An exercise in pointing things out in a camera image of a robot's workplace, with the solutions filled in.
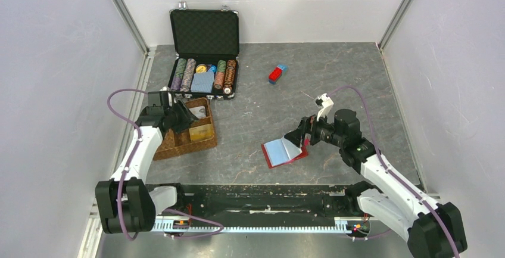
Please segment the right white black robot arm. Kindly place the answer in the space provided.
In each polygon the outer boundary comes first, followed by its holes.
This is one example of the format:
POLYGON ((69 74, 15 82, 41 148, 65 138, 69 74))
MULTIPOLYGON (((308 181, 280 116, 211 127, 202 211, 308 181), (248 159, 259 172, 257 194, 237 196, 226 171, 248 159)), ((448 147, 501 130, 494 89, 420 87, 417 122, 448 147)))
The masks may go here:
POLYGON ((365 178, 345 191, 344 208, 351 215, 369 214, 400 236, 413 257, 457 257, 468 248, 460 210, 424 193, 388 162, 365 137, 356 112, 340 109, 333 123, 316 115, 303 117, 284 135, 295 147, 306 138, 339 149, 347 166, 365 178))

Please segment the red leather card holder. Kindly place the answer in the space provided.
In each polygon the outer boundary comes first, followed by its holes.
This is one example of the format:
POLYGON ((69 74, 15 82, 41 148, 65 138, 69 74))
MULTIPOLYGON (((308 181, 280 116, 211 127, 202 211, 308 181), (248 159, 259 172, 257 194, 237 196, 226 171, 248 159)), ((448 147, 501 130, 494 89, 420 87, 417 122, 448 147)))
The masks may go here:
POLYGON ((261 145, 269 169, 279 167, 308 156, 305 146, 296 147, 285 138, 272 140, 261 145))

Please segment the orange VIP card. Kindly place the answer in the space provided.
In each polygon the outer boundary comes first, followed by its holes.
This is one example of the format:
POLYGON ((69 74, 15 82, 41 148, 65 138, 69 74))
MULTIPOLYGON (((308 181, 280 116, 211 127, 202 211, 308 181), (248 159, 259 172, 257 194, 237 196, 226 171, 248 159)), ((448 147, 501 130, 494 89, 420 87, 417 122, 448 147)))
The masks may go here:
POLYGON ((212 124, 205 124, 197 127, 189 128, 189 137, 191 142, 200 142, 211 139, 214 136, 212 124))

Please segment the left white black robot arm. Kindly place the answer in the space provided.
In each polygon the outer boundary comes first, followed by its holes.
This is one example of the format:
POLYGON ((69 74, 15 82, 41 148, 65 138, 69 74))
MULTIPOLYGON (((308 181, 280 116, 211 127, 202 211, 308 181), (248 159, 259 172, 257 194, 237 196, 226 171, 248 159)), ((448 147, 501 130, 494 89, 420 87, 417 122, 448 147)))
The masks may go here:
POLYGON ((114 91, 107 99, 109 110, 132 125, 133 138, 119 165, 106 181, 95 187, 95 198, 103 231, 123 234, 133 241, 140 232, 153 229, 156 216, 165 209, 173 215, 186 210, 187 199, 174 186, 159 186, 152 191, 146 176, 168 131, 181 133, 198 121, 182 100, 169 91, 148 92, 148 104, 136 120, 120 114, 111 105, 114 91))

